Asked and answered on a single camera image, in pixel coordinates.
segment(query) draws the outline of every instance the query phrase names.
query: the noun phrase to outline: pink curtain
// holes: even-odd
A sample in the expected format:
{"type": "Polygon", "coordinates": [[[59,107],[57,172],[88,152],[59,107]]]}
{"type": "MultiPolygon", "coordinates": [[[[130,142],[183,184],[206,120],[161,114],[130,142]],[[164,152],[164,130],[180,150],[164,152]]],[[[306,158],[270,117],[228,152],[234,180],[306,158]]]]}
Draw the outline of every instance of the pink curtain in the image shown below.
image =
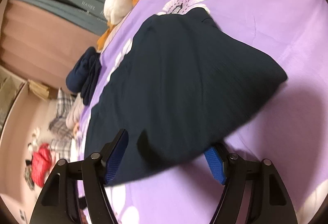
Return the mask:
{"type": "Polygon", "coordinates": [[[1,64],[26,79],[66,88],[65,78],[98,36],[58,16],[9,0],[1,30],[1,64]]]}

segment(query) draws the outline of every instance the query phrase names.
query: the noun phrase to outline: flower center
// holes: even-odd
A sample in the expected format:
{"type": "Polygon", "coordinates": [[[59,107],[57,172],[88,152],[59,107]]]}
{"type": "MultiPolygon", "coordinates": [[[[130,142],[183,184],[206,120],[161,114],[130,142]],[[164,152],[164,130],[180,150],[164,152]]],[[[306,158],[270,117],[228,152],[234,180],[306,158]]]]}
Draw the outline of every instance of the flower center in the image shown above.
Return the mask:
{"type": "Polygon", "coordinates": [[[178,14],[180,12],[180,10],[182,9],[182,4],[177,5],[173,10],[172,10],[172,14],[178,14]]]}

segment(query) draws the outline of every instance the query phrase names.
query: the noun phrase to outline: silver bolt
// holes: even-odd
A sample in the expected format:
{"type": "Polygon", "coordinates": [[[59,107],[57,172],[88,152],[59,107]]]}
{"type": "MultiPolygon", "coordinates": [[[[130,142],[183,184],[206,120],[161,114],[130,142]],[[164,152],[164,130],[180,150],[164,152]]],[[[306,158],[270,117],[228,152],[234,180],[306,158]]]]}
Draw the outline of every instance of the silver bolt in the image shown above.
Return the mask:
{"type": "Polygon", "coordinates": [[[263,163],[267,166],[271,166],[271,164],[272,164],[271,160],[269,160],[269,159],[264,159],[263,163]]]}
{"type": "Polygon", "coordinates": [[[57,162],[58,166],[62,166],[65,163],[66,163],[66,160],[65,159],[59,159],[58,162],[57,162]]]}
{"type": "Polygon", "coordinates": [[[100,157],[100,154],[99,153],[93,153],[91,154],[91,158],[92,159],[98,159],[100,157]]]}
{"type": "Polygon", "coordinates": [[[238,159],[238,155],[236,153],[230,153],[229,157],[232,159],[232,160],[236,160],[238,159]]]}

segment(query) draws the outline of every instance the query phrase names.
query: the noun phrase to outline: bed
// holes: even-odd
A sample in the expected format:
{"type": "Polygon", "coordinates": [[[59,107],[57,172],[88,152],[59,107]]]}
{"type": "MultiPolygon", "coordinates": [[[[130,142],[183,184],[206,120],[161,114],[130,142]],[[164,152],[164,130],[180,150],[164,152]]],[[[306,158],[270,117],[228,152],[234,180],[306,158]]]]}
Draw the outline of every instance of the bed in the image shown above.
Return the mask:
{"type": "MultiPolygon", "coordinates": [[[[124,46],[132,43],[149,16],[183,14],[193,7],[208,10],[222,31],[269,54],[288,74],[288,82],[275,97],[225,143],[248,160],[271,159],[298,212],[299,223],[308,223],[328,191],[328,172],[324,169],[328,160],[325,0],[140,0],[101,55],[103,68],[98,85],[91,105],[81,116],[80,159],[91,108],[108,83],[117,65],[115,60],[124,56],[124,46]]],[[[82,196],[81,183],[79,192],[82,196]]],[[[222,186],[213,179],[204,156],[200,156],[156,176],[108,187],[106,192],[123,224],[205,224],[213,216],[222,186]]],[[[247,198],[237,223],[244,221],[246,212],[247,198]]]]}

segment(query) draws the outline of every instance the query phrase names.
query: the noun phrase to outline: red cloth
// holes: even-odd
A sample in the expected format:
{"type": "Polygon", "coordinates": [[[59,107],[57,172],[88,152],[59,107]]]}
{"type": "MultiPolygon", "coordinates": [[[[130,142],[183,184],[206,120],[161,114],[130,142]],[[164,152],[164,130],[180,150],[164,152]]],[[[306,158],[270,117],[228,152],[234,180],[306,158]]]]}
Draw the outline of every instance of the red cloth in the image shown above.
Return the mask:
{"type": "Polygon", "coordinates": [[[42,144],[37,152],[33,153],[32,180],[39,186],[44,186],[45,174],[50,170],[52,164],[49,144],[42,144]]]}

